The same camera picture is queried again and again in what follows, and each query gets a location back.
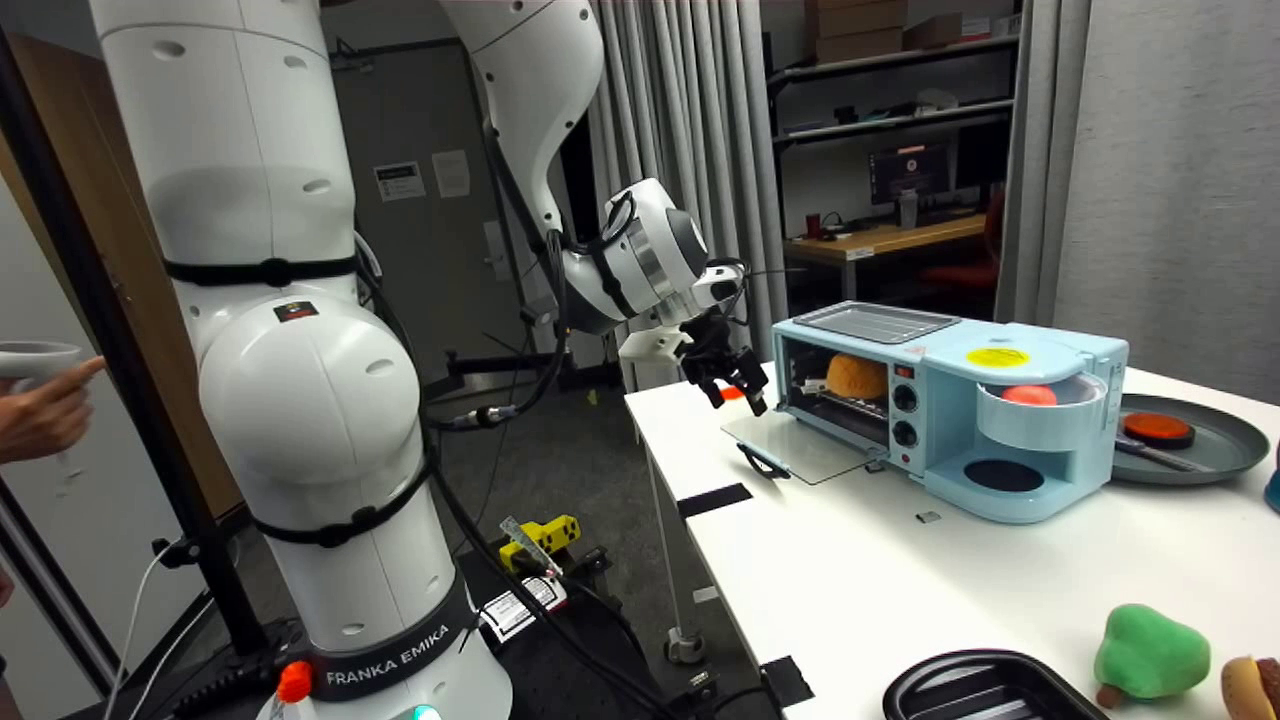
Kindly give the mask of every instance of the black pan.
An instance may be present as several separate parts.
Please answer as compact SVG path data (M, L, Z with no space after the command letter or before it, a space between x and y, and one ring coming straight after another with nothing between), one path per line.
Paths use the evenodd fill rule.
M1258 426L1203 405L1183 405L1171 396L1123 396L1118 424L1127 412L1163 412L1195 424L1195 441L1188 448L1159 448L1167 455L1193 458L1195 470L1167 469L1159 458L1117 448L1117 469L1113 469L1117 485L1159 485L1159 488L1236 485L1251 463L1258 463L1272 450Z

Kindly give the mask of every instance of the floor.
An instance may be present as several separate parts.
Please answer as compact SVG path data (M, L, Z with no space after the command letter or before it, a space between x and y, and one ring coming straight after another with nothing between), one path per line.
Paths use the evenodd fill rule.
M583 542L609 550L604 588L624 598L650 675L667 696L690 688L697 670L708 670L721 696L761 685L753 656L745 653L737 624L721 598L690 603L690 593L711 588L684 527L658 532L646 458L627 421L627 407L609 388L548 391L545 405L499 433L449 434L442 469L457 496L468 503L484 532L497 532L503 516L548 518L560 511L578 516ZM231 558L259 619L290 614L290 598L281 571L255 532L231 542ZM700 648L700 669L677 669L665 660L667 628L688 628ZM221 624L205 624L178 653L177 669L188 669L223 645ZM737 699L724 714L765 720L765 696Z

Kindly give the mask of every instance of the white table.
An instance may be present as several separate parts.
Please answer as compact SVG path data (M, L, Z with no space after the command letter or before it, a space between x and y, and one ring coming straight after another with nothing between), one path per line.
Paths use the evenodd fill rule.
M1127 372L1127 391L1179 396L1251 421L1277 444L1280 407ZM721 597L761 662L790 656L811 699L796 720L881 714L907 662L950 648L1015 648L1085 696L1117 603L1152 603L1211 639L1211 675L1179 703L1123 714L1223 714L1228 656L1280 656L1280 516L1258 498L1272 455L1233 488L1154 491L1106 485L1081 507L1000 527L901 470L823 485L765 479L721 433L745 405L708 407L690 382L627 396L671 498L745 485L753 498L688 516Z

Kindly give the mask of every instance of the shelf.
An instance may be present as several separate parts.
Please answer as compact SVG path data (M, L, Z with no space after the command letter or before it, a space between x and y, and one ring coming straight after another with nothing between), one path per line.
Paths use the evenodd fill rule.
M768 79L768 90L784 90L789 85L801 79L821 79L821 74L851 74L851 71L874 71L874 66L904 66L904 62L930 62L930 61L956 61L956 56L979 56L979 51L1000 51L1015 48L1015 37L994 37L994 41L972 41L972 43L950 43L950 48L920 48L920 51L888 51L888 56L859 56L844 62L814 62L814 66L784 66Z
M823 128L784 131L770 141L770 149L838 141L838 134L901 131L901 128L923 128L923 125L958 125L958 120L1005 115L1005 111L1012 111L1012 98L983 98L983 104L944 108L944 111L926 111L926 115L874 115L874 120L855 120L855 125L823 125Z

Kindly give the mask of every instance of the green object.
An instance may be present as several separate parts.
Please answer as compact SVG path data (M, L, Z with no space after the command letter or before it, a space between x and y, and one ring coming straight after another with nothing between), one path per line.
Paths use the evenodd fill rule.
M1106 614L1106 637L1096 648L1090 670L1123 699L1149 703L1195 688L1206 675L1206 656L1206 639L1195 628L1144 603L1118 603Z

